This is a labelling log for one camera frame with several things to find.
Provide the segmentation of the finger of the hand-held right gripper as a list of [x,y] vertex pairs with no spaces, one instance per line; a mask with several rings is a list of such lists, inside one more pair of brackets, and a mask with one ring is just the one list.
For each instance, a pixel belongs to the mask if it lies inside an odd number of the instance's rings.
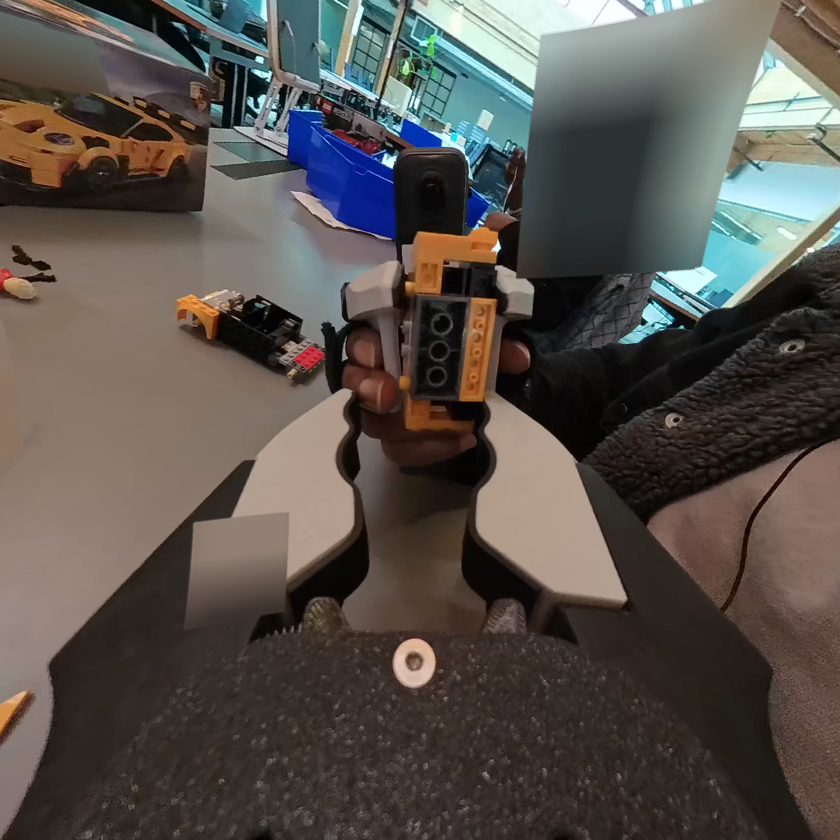
[[532,283],[518,277],[508,268],[495,268],[493,294],[497,315],[505,322],[527,321],[532,317],[534,289]]
[[385,371],[399,381],[404,369],[405,272],[397,260],[356,276],[342,289],[343,313],[351,327],[378,332]]

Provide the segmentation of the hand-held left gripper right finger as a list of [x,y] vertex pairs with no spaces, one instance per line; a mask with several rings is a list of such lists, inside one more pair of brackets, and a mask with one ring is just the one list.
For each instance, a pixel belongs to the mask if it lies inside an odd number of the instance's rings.
[[528,629],[560,607],[619,613],[627,593],[585,490],[561,442],[500,395],[488,395],[480,439],[489,470],[468,515],[476,546],[535,591]]

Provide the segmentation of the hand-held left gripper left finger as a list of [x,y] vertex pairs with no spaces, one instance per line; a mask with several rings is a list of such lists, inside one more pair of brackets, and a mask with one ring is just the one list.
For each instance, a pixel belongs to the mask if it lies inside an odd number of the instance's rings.
[[287,593],[351,595],[370,568],[361,493],[359,410],[346,389],[259,452],[233,518],[288,515]]

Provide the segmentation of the orange and black lego assembly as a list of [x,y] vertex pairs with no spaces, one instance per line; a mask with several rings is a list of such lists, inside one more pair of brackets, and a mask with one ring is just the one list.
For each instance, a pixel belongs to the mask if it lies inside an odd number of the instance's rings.
[[408,431],[466,433],[483,403],[497,320],[497,235],[417,233],[406,246],[402,335]]

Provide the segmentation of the person's right forearm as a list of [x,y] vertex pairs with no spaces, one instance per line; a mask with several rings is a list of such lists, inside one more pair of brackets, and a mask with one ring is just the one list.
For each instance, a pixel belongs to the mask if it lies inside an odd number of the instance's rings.
[[620,426],[666,399],[665,368],[685,336],[683,330],[665,329],[635,343],[550,350],[547,334],[509,329],[507,347],[528,363],[512,376],[511,396],[583,459]]

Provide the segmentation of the partly built lego car chassis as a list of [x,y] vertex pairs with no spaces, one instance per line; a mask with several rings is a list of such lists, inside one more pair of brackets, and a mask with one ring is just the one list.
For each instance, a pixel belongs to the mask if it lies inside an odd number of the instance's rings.
[[302,333],[301,318],[260,295],[247,298],[222,289],[202,297],[183,296],[175,303],[175,318],[207,342],[280,371],[293,382],[309,380],[326,362],[322,344]]

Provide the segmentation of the person's right hand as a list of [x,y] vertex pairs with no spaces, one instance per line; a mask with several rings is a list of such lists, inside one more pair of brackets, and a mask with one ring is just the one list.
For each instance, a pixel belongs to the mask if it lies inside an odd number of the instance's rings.
[[397,379],[384,367],[381,336],[372,328],[352,331],[345,350],[342,388],[352,391],[362,405],[363,433],[380,442],[384,456],[398,467],[421,468],[445,462],[477,444],[472,433],[413,432],[400,413]]

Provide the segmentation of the dark quilted jacket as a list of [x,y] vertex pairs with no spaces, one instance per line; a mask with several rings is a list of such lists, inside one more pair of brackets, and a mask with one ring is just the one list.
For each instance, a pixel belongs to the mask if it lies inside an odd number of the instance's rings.
[[591,350],[618,343],[642,321],[655,272],[604,276],[558,327],[558,349]]

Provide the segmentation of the white paper sheet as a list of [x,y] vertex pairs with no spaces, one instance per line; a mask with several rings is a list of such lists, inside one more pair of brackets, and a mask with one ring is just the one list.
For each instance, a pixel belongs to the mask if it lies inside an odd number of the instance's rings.
[[290,194],[302,208],[304,208],[308,213],[310,213],[310,215],[314,216],[322,224],[325,224],[330,228],[364,235],[370,235],[375,238],[382,238],[382,236],[379,236],[378,234],[370,234],[369,232],[366,232],[361,228],[353,227],[347,225],[344,222],[341,222],[338,218],[332,215],[330,210],[328,210],[328,208],[324,206],[323,203],[317,197],[310,194],[309,192],[290,191]]

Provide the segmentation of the grey board on white stand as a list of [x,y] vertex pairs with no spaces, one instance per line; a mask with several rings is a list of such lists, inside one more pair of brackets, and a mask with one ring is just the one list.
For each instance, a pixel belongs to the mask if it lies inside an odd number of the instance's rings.
[[255,137],[278,143],[303,94],[321,87],[319,1],[266,3],[269,88],[255,121]]

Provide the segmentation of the black fleece jacket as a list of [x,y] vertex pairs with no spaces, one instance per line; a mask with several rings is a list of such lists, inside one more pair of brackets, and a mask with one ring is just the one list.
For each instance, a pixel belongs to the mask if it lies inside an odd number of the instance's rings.
[[838,440],[838,245],[796,266],[815,302],[773,316],[709,373],[584,459],[644,522],[684,498]]

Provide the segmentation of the pink hoodie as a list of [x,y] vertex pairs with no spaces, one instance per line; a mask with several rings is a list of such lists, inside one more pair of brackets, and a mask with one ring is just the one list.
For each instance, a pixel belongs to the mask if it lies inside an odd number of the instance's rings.
[[769,662],[770,726],[815,838],[839,838],[839,443],[651,517],[648,529]]

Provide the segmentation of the cardboard box with yellow car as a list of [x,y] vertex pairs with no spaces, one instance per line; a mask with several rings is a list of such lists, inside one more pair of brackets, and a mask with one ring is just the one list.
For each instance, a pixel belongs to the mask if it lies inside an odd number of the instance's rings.
[[210,80],[103,5],[2,2],[2,205],[199,212]]

